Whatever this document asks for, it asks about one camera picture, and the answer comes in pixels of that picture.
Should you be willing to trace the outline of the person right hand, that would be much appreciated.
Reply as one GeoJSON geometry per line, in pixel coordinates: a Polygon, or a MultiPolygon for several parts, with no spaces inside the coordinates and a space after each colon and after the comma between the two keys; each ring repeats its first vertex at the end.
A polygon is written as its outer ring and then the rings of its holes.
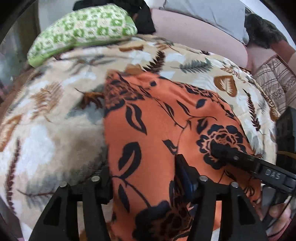
{"type": "Polygon", "coordinates": [[[277,204],[269,209],[269,215],[276,219],[275,223],[267,231],[269,237],[282,233],[287,228],[291,222],[291,212],[290,204],[286,203],[277,204]]]}

